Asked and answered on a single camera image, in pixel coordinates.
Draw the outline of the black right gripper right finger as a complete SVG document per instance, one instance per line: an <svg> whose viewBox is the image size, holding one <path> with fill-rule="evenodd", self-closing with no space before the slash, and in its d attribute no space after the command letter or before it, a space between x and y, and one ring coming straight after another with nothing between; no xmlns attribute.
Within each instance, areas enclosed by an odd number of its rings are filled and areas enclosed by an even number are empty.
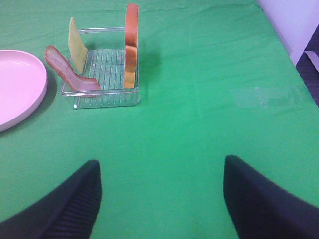
<svg viewBox="0 0 319 239"><path fill-rule="evenodd" d="M241 239L317 239L319 209L237 156L225 158L223 195Z"/></svg>

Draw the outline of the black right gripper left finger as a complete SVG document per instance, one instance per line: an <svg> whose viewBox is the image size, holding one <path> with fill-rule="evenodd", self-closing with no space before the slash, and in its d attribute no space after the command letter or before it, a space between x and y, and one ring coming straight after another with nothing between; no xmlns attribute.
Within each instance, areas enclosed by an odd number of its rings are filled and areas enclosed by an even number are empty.
<svg viewBox="0 0 319 239"><path fill-rule="evenodd" d="M100 164L89 160L49 194L0 224L2 239L88 239L102 199Z"/></svg>

